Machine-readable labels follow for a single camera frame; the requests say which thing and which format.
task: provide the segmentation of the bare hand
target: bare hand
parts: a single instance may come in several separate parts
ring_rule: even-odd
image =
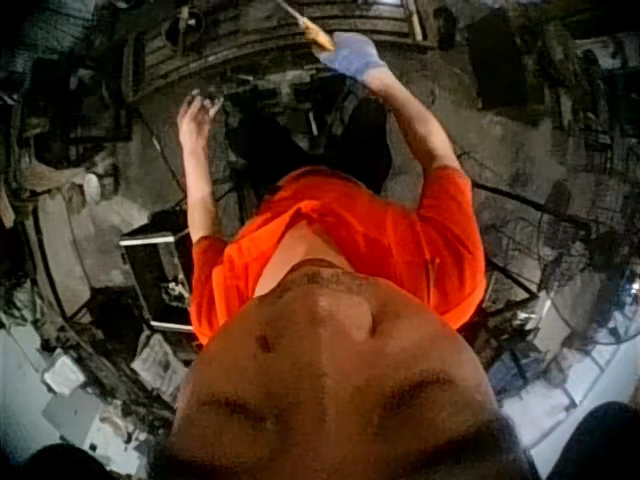
[[[211,102],[198,93],[198,90],[194,90],[182,103],[178,113],[178,134],[184,150],[206,148],[211,122],[223,102],[222,98]]]

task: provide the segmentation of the man's eyebrow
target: man's eyebrow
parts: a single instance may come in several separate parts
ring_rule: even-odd
[[[240,398],[211,395],[198,402],[202,408],[213,407],[231,417],[240,417],[256,425],[265,425],[269,417],[260,409]]]
[[[418,396],[430,390],[439,390],[442,387],[455,385],[455,382],[444,371],[424,372],[389,389],[380,408],[380,416],[385,417],[402,411]]]

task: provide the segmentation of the black hair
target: black hair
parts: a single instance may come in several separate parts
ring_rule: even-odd
[[[500,412],[469,434],[449,440],[425,452],[413,464],[399,465],[392,471],[394,480],[540,478],[521,446],[513,424]],[[183,460],[170,448],[163,446],[152,458],[149,477],[152,480],[236,478],[234,473],[228,469]]]

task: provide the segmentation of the man's right arm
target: man's right arm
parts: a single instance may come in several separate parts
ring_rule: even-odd
[[[335,52],[316,52],[335,70],[362,82],[395,114],[404,138],[425,176],[435,167],[462,171],[451,141],[436,117],[393,75],[373,42],[358,33],[337,32]]]

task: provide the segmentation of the man's left arm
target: man's left arm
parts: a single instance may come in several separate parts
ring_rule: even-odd
[[[184,175],[187,185],[187,223],[195,245],[207,236],[221,237],[209,174],[209,131],[222,104],[201,96],[189,96],[178,114]]]

